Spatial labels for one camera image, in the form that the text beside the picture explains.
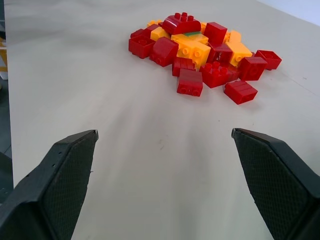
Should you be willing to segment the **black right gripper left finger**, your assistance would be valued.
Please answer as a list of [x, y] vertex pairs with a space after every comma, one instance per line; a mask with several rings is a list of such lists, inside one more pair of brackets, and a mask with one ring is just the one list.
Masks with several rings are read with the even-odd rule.
[[0, 240], [71, 240], [89, 184], [96, 129], [56, 142], [0, 206]]

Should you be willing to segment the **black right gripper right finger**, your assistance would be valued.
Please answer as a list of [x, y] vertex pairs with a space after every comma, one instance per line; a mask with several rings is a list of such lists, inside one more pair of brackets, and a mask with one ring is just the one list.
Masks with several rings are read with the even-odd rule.
[[284, 141], [234, 128], [245, 180], [274, 240], [320, 240], [320, 176]]

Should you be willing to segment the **red four-stud block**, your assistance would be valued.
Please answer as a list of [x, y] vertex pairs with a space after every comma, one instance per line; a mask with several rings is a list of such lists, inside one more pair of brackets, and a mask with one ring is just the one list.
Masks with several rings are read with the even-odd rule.
[[211, 89], [231, 82], [233, 77], [233, 73], [218, 61], [206, 63], [200, 67], [199, 72], [202, 74], [202, 81]]

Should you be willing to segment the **red dark hollow block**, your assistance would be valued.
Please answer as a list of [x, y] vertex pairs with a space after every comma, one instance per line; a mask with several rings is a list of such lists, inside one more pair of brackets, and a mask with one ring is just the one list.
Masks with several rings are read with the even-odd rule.
[[210, 52], [207, 57], [207, 62], [208, 63], [213, 63], [213, 62], [220, 62], [220, 63], [229, 63], [233, 51], [225, 44], [211, 44], [208, 43], [208, 46], [210, 47]]

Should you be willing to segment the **dark red plastic building brick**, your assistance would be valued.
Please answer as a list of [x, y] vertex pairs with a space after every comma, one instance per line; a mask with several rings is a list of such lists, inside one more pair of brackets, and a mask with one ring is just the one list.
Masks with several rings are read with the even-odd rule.
[[136, 30], [135, 32], [131, 33], [130, 34], [130, 38], [135, 38], [135, 37], [138, 37], [138, 36], [145, 36], [147, 38], [150, 38], [151, 37], [151, 32], [155, 29], [157, 29], [159, 27], [158, 24], [152, 24], [144, 29], [140, 28], [138, 30]]

